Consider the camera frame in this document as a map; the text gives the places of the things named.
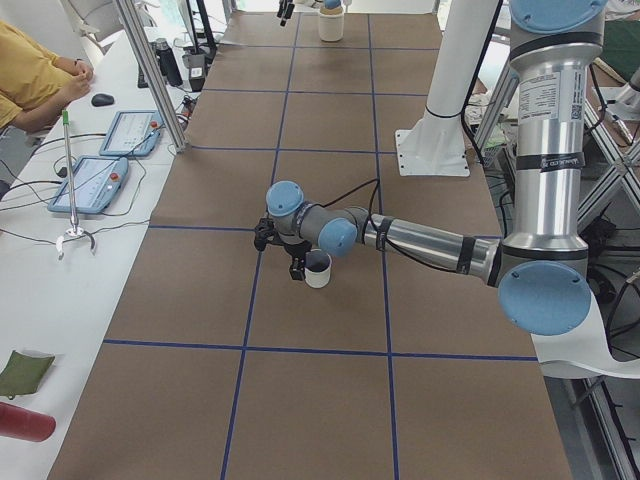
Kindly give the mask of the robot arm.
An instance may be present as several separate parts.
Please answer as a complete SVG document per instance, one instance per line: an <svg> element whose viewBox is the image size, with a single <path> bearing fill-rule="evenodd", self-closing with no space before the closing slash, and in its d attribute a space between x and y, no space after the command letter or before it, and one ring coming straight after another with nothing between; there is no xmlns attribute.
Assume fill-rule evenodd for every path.
<svg viewBox="0 0 640 480"><path fill-rule="evenodd" d="M602 51L607 1L509 1L507 73L518 80L515 215L506 239L482 240L392 216L369 206L330 210L292 181L266 193L268 215L254 246L278 245L304 280L307 252L332 257L360 243L424 266L472 275L498 288L507 318L536 335L567 333L595 300L586 281L588 245L578 234L584 167L587 67ZM468 176L464 109L502 1L452 1L424 115L395 132L401 176Z"/></svg>

